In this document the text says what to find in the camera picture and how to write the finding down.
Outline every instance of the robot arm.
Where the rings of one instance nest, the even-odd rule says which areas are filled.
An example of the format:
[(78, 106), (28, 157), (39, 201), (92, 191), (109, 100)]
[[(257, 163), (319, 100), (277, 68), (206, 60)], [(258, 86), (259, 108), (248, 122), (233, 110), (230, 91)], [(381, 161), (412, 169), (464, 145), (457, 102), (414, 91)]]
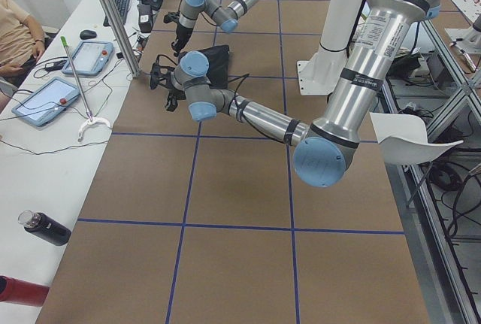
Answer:
[(214, 118), (216, 112), (249, 123), (277, 141), (296, 146), (294, 167), (312, 186), (338, 182), (349, 168), (359, 145), (358, 129), (380, 90), (410, 25), (431, 19), (440, 0), (368, 0), (371, 12), (354, 50), (342, 70), (325, 113), (310, 126), (229, 90), (210, 89), (205, 77), (207, 58), (192, 51), (173, 73), (183, 88), (195, 121)]
[(234, 0), (227, 8), (223, 8), (218, 0), (183, 0), (180, 12), (169, 13), (164, 18), (165, 23), (177, 23), (176, 39), (172, 42), (174, 55), (187, 45), (195, 27), (198, 15), (205, 12), (224, 32), (233, 32), (238, 25), (238, 20), (247, 13), (259, 0)]

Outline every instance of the tablet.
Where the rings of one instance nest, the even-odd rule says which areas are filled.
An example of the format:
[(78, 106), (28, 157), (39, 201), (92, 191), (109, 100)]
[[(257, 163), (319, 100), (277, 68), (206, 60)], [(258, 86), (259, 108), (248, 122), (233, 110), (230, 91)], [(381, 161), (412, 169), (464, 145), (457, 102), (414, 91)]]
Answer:
[(12, 113), (33, 126), (43, 126), (57, 117), (80, 95), (77, 85), (54, 77), (12, 108)]
[[(81, 41), (72, 53), (75, 70), (79, 75), (96, 76), (107, 64), (113, 52), (111, 42)], [(63, 74), (74, 74), (67, 62), (62, 68)]]

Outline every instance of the person's hand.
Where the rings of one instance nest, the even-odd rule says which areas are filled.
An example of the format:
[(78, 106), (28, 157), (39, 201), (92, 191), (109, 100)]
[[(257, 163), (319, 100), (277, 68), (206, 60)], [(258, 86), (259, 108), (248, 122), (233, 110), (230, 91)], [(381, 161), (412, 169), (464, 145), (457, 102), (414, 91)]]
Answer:
[(42, 57), (45, 52), (45, 44), (42, 41), (36, 41), (34, 46), (32, 47), (32, 56), (38, 60)]
[(0, 76), (3, 77), (15, 77), (24, 72), (22, 66), (17, 63), (8, 63), (0, 66)]

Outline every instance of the red can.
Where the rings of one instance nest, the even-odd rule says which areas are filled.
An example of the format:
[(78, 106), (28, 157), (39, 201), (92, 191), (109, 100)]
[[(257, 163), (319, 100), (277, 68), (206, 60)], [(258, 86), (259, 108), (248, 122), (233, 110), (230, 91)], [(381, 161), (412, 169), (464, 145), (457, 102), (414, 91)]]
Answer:
[(48, 286), (0, 276), (0, 301), (41, 307), (48, 291)]

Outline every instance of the white table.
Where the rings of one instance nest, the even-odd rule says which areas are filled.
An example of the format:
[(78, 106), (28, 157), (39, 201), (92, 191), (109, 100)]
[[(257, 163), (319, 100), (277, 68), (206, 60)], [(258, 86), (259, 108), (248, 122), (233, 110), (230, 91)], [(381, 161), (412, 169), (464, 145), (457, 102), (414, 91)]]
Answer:
[[(137, 1), (132, 0), (131, 9), (125, 25), (127, 35), (137, 28)], [(73, 50), (80, 42), (79, 33), (84, 29), (97, 32), (97, 40), (113, 41), (115, 53), (119, 52), (110, 27), (103, 27), (104, 11), (98, 0), (83, 0), (67, 23), (60, 30), (53, 43), (41, 60), (64, 56), (65, 51), (60, 36), (65, 36)], [(112, 69), (117, 58), (112, 56), (103, 72), (93, 79), (81, 79), (85, 89), (90, 81), (97, 81)], [(35, 79), (30, 74), (22, 89), (35, 90), (52, 77), (63, 77), (55, 71), (43, 79)], [(127, 64), (122, 62), (106, 78), (113, 92), (100, 112), (113, 123), (122, 107), (131, 75)], [(74, 83), (72, 77), (67, 80)], [(101, 107), (110, 90), (100, 83), (86, 93), (89, 105), (94, 113)], [(16, 94), (15, 98), (23, 99)], [(16, 105), (11, 101), (3, 110), (0, 119), (13, 117), (11, 108)], [(81, 100), (73, 105), (85, 114)], [(0, 121), (0, 135), (10, 144), (24, 147), (35, 152), (58, 150), (77, 145), (77, 133), (85, 121), (76, 111), (68, 109), (60, 114), (51, 124), (42, 129), (24, 123), (22, 120)], [(106, 126), (94, 126), (84, 133), (83, 142), (102, 142), (110, 137)], [(0, 143), (0, 183), (2, 199), (0, 200), (0, 275), (49, 286), (65, 250), (65, 246), (56, 247), (23, 230), (17, 223), (18, 215), (24, 210), (41, 211), (55, 220), (74, 228), (77, 216), (89, 190), (92, 179), (102, 157), (106, 144), (81, 147), (60, 153), (34, 156), (21, 150)], [(0, 303), (0, 322), (5, 324), (34, 323), (40, 308), (17, 304)]]

